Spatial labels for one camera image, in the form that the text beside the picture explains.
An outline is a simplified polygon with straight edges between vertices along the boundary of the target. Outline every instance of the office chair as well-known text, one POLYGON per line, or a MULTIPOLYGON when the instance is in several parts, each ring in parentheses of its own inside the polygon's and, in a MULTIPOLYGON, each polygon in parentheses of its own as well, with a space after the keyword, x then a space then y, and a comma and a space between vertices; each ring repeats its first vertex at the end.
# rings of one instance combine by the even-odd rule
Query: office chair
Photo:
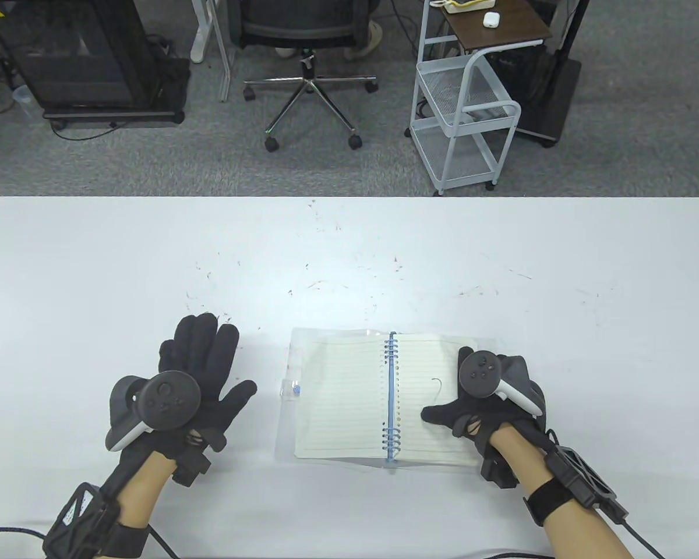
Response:
POLYGON ((349 146, 362 147, 357 128, 326 95, 324 83, 363 83, 368 93, 378 90, 375 76, 323 77, 316 75, 314 49, 354 47, 368 44, 368 0, 227 0, 228 26, 233 44, 245 48, 263 45, 296 48, 301 52, 300 77, 272 77, 246 80, 243 97, 256 98, 255 86, 296 85, 280 113, 264 131, 267 151, 277 151, 280 144, 272 136, 280 120, 303 93, 315 93, 349 130, 349 146))

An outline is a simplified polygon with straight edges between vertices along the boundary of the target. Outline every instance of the metal spiral binding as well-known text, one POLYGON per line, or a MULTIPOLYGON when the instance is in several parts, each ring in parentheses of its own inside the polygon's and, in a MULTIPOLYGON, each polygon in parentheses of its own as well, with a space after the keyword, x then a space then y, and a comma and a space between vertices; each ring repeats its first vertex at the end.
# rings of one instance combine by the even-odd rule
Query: metal spiral binding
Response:
POLYGON ((383 449, 387 452, 387 462, 393 462, 394 456, 401 450, 401 425, 395 423, 396 413, 396 376, 398 365, 398 347, 394 340, 395 332, 389 334, 389 338, 384 343, 384 362, 389 366, 389 419, 387 426, 382 429, 383 449))

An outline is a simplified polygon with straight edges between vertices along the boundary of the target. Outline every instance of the notebook page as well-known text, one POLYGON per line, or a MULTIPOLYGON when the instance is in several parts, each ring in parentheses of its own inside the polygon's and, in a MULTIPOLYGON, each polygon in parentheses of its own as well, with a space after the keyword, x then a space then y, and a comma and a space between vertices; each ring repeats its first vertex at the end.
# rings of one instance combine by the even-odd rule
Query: notebook page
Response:
POLYGON ((297 458, 386 458, 389 366, 382 336, 323 338, 303 357, 297 458))
POLYGON ((397 335, 397 418, 401 449, 397 460, 422 464, 473 466, 480 463, 474 444, 456 438, 445 426, 422 421, 426 405, 453 402, 458 397, 458 349, 472 338, 439 335, 397 335))

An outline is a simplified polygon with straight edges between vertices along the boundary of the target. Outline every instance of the gray carpet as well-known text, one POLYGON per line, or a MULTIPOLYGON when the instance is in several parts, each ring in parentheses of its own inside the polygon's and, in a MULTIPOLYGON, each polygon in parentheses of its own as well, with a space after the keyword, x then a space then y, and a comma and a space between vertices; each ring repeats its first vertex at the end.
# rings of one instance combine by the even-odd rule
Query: gray carpet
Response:
MULTIPOLYGON (((397 5, 421 18, 417 0, 397 5)), ((188 0, 139 0, 139 10, 148 32, 189 53, 196 21, 188 0)), ((379 14, 389 13, 384 0, 379 14)), ((278 131, 282 148, 268 154, 261 130, 288 93, 269 91, 246 104, 237 80, 294 75, 296 59, 282 61, 268 48, 238 51, 230 100, 219 104, 211 47, 193 67, 178 128, 72 142, 45 126, 28 127, 18 109, 0 115, 0 196, 430 195, 421 160, 402 134, 414 83, 410 48, 395 19, 379 21, 383 43, 365 61, 320 53, 326 73, 379 77, 373 95, 329 91, 361 131, 365 146, 357 152, 341 124, 307 97, 278 131)), ((562 142, 545 150, 516 139, 495 193, 467 187, 450 195, 699 196, 699 0, 594 0, 573 58, 584 67, 562 142)))

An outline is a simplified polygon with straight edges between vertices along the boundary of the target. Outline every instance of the hand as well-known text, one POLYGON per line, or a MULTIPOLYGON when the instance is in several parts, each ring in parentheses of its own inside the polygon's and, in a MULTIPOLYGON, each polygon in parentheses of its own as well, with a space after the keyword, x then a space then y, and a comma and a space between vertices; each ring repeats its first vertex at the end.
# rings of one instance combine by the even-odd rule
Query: hand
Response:
MULTIPOLYGON (((470 347, 458 350, 458 369, 466 357, 473 353, 470 347)), ((534 391, 543 398, 538 384, 531 381, 534 391)), ((530 413, 520 408, 509 399, 502 400, 493 395, 487 398, 475 398, 464 391, 458 384, 458 398, 443 405, 429 405, 422 408, 422 420, 435 425, 445 425, 454 437, 466 437, 474 441, 476 449, 482 455, 482 476, 496 482, 500 487, 515 487, 517 480, 501 455, 490 445, 492 434, 503 424, 509 423, 522 432, 527 439, 540 447, 549 442, 544 434, 546 430, 546 412, 534 419, 530 413)))
POLYGON ((202 455, 203 450, 208 445, 216 452, 224 449, 224 432, 256 393, 256 384, 245 380, 220 399, 237 346, 238 329, 232 324, 218 329, 217 319, 211 313, 184 317, 176 327, 174 339, 160 346, 158 372, 181 370, 191 375, 200 386, 200 408, 180 429, 142 434, 122 450, 121 461, 142 447, 175 460, 174 481, 182 485, 189 487, 198 473, 205 473, 209 461, 202 455))

